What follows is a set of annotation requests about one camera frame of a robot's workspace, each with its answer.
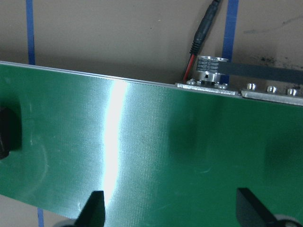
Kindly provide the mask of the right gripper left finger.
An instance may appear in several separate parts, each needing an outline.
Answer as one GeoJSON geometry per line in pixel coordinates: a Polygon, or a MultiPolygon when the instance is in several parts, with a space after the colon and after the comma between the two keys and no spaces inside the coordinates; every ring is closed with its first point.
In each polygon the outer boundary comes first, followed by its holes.
{"type": "Polygon", "coordinates": [[[105,201],[103,191],[93,191],[75,221],[76,227],[103,227],[105,224],[105,201]]]}

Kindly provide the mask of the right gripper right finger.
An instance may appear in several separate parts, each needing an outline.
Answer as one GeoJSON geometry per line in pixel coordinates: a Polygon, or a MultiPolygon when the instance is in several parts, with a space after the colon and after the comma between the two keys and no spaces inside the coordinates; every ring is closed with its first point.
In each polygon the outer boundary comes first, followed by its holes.
{"type": "Polygon", "coordinates": [[[282,226],[248,188],[238,188],[236,191],[236,218],[241,227],[282,226]]]}

